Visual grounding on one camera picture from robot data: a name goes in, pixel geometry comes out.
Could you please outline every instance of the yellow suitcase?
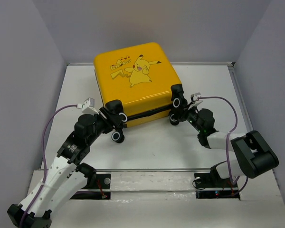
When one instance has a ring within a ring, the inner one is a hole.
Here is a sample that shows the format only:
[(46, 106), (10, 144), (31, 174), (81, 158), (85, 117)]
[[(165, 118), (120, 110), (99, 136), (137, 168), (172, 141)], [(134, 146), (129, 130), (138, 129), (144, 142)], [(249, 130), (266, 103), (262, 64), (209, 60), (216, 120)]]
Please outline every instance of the yellow suitcase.
[(128, 116), (126, 127), (168, 116), (171, 86), (181, 81), (157, 43), (141, 44), (100, 54), (95, 75), (104, 106)]

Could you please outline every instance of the table surface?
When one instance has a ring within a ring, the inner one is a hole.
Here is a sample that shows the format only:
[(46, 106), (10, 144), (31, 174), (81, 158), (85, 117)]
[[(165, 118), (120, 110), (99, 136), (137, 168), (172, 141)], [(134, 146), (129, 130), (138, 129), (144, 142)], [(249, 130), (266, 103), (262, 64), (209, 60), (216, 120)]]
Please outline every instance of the table surface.
[[(247, 117), (241, 112), (242, 101), (237, 99), (227, 66), (174, 68), (187, 99), (196, 92), (227, 98), (238, 114), (236, 132), (247, 131)], [(97, 109), (102, 106), (94, 67), (68, 66), (57, 109), (81, 103), (88, 97), (95, 99)], [(213, 111), (216, 129), (227, 132), (233, 127), (234, 116), (226, 103), (207, 100), (200, 107)], [(47, 162), (53, 161), (80, 115), (80, 110), (70, 108), (54, 119), (46, 149)], [(192, 126), (171, 126), (167, 118), (125, 129), (124, 134), (126, 140), (122, 144), (112, 142), (110, 135), (101, 135), (84, 162), (98, 170), (141, 172), (112, 172), (112, 200), (70, 200), (53, 215), (52, 227), (285, 228), (285, 206), (271, 171), (249, 180), (241, 200), (195, 199), (192, 172), (143, 170), (209, 168), (226, 160), (223, 150), (201, 147)], [(34, 172), (31, 188), (42, 175), (43, 171)], [(244, 179), (239, 180), (239, 187)]]
[[(222, 96), (228, 99), (238, 114), (235, 132), (247, 131), (235, 89), (227, 66), (175, 65), (185, 97), (201, 92), (203, 96)], [(84, 102), (88, 97), (95, 99), (95, 107), (103, 104), (97, 86), (94, 66), (68, 66), (62, 85), (57, 109), (69, 104)], [(229, 105), (221, 100), (205, 100), (199, 108), (208, 108), (214, 113), (215, 128), (228, 132), (235, 117)], [(80, 110), (69, 108), (54, 119), (48, 144), (46, 160), (51, 163), (65, 139), (74, 129), (81, 115)], [(199, 169), (209, 168), (226, 160), (223, 150), (209, 150), (200, 145), (197, 131), (187, 122), (172, 126), (168, 118), (155, 120), (129, 129), (124, 129), (125, 141), (117, 144), (111, 134), (101, 135), (91, 146), (84, 159), (98, 170), (127, 169)]]

